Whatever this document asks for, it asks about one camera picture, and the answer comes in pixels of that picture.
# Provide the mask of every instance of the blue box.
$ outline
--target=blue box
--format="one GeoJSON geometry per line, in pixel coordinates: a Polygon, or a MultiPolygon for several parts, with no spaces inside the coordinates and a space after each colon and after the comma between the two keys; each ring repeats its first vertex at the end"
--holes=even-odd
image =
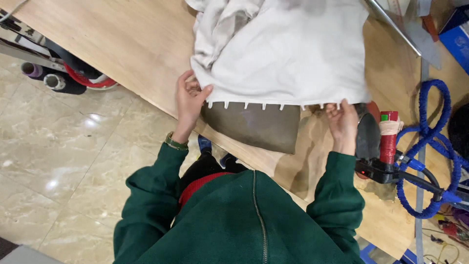
{"type": "Polygon", "coordinates": [[[439,38],[469,74],[469,5],[456,8],[439,38]]]}

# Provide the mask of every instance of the wooden table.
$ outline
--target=wooden table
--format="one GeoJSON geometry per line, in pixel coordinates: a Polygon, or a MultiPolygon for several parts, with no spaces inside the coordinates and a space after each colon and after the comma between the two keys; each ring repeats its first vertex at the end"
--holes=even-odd
{"type": "MultiPolygon", "coordinates": [[[[18,0],[0,0],[10,11],[18,0]]],[[[15,16],[71,53],[107,74],[166,113],[177,117],[175,81],[189,69],[194,44],[195,13],[183,0],[30,0],[15,16]]],[[[415,98],[410,98],[396,60],[396,45],[383,26],[370,20],[364,26],[366,79],[381,110],[397,110],[406,124],[415,123],[415,98]]],[[[469,76],[438,43],[443,70],[430,76],[444,80],[454,101],[467,90],[469,76]]],[[[416,83],[418,81],[416,59],[416,83]]],[[[438,106],[432,91],[429,110],[438,106]]],[[[332,139],[324,116],[309,111],[299,132],[295,155],[250,147],[212,130],[202,122],[196,131],[257,170],[264,171],[298,197],[303,208],[314,199],[314,188],[324,171],[332,139]]],[[[401,140],[406,150],[412,136],[401,140]]],[[[447,160],[427,148],[427,167],[441,186],[449,184],[447,160]]],[[[382,201],[363,189],[369,184],[356,177],[356,186],[366,200],[358,234],[385,252],[400,258],[414,237],[414,219],[398,201],[382,201]]],[[[415,187],[405,185],[411,204],[415,187]]],[[[428,204],[431,195],[426,193],[428,204]]]]}

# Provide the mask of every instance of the blue shoe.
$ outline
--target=blue shoe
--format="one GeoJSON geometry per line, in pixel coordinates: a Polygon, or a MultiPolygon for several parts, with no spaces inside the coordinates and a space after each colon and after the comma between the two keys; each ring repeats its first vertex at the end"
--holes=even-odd
{"type": "Polygon", "coordinates": [[[199,135],[197,137],[197,141],[199,142],[200,153],[212,152],[212,142],[210,140],[202,135],[199,135]]]}
{"type": "Polygon", "coordinates": [[[228,159],[234,159],[234,162],[236,162],[238,160],[237,157],[231,155],[230,153],[226,154],[223,158],[220,159],[220,165],[223,167],[223,168],[226,168],[227,167],[227,160],[228,159]]]}

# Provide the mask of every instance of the red waistband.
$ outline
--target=red waistband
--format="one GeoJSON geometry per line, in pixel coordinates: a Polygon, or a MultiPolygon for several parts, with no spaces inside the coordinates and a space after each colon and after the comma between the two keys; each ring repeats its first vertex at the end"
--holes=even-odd
{"type": "Polygon", "coordinates": [[[179,197],[179,208],[182,208],[184,204],[186,204],[187,200],[192,196],[193,193],[195,193],[200,187],[202,187],[205,183],[220,177],[222,175],[227,175],[227,174],[232,174],[230,172],[219,172],[219,173],[214,173],[210,174],[208,176],[202,177],[200,179],[197,179],[189,184],[184,191],[182,192],[181,196],[179,197]]]}

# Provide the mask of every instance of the green hoodie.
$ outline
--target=green hoodie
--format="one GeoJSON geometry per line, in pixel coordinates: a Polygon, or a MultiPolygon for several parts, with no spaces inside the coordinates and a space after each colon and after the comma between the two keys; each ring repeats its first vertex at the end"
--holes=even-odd
{"type": "Polygon", "coordinates": [[[187,153],[163,144],[153,166],[127,179],[114,263],[363,263],[353,236],[365,202],[353,185],[353,156],[329,153],[306,212],[266,174],[248,170],[206,183],[178,213],[187,153]]]}

